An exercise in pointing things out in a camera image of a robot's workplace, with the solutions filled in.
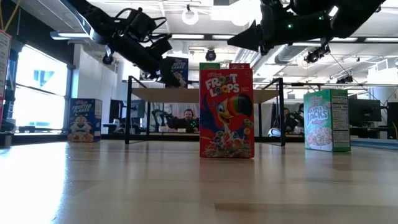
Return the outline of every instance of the red cereal box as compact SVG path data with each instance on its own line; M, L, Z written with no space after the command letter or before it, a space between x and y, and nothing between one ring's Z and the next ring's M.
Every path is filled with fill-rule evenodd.
M254 157L253 71L200 71L200 156Z
M229 69L250 69L249 63L230 63Z

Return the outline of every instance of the blue cereal box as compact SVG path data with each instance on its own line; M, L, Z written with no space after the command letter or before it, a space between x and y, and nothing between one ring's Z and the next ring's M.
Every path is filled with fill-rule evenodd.
M171 71L174 77L180 82L182 88L188 88L188 59L187 58L174 58L174 63L172 65Z
M70 99L68 140L71 142L101 140L101 117L101 100Z

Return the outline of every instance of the cereal bowl image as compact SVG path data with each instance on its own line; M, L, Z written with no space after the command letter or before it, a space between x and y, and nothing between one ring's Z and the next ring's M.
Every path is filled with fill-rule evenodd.
M313 129L306 135L305 140L311 149L328 150L333 149L332 131L328 127Z

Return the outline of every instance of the green cereal box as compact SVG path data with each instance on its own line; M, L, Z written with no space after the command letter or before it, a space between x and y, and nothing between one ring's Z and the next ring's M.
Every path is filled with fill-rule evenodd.
M305 148L330 152L351 150L347 90L304 95Z
M221 69L220 63L199 63L200 70Z

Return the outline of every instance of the nutrition facts label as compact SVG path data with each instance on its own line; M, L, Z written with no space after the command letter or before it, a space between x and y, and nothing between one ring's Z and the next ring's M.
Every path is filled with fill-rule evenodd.
M349 147L348 97L332 96L333 142L335 147Z

